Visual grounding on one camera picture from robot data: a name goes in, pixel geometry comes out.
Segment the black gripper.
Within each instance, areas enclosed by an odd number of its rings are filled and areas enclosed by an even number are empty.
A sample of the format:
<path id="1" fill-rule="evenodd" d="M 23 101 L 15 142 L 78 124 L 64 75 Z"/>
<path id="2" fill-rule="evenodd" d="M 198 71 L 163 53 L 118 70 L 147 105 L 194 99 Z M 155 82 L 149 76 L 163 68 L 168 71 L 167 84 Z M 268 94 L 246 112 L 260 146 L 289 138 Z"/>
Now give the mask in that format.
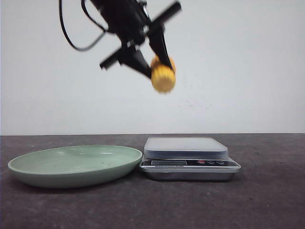
<path id="1" fill-rule="evenodd" d="M 151 79 L 151 68 L 136 48 L 146 38 L 159 61 L 172 68 L 163 33 L 164 23 L 181 10 L 181 4 L 175 1 L 153 20 L 146 11 L 146 4 L 145 1 L 99 2 L 99 13 L 108 24 L 108 32 L 116 34 L 122 45 L 100 63 L 101 68 L 107 69 L 118 61 Z"/>

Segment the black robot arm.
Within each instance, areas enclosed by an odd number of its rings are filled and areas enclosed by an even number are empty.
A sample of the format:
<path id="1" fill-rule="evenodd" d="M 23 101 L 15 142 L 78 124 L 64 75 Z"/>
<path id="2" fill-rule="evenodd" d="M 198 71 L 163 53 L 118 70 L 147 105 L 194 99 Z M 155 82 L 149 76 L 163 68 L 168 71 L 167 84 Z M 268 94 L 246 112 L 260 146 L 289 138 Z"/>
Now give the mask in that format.
<path id="1" fill-rule="evenodd" d="M 173 69 L 164 39 L 164 23 L 181 10 L 180 2 L 175 1 L 153 20 L 143 0 L 94 0 L 92 3 L 106 21 L 107 32 L 116 34 L 121 41 L 121 47 L 103 60 L 100 68 L 108 69 L 119 62 L 151 77 L 152 67 L 137 49 L 145 39 L 149 39 L 149 45 L 161 64 Z"/>

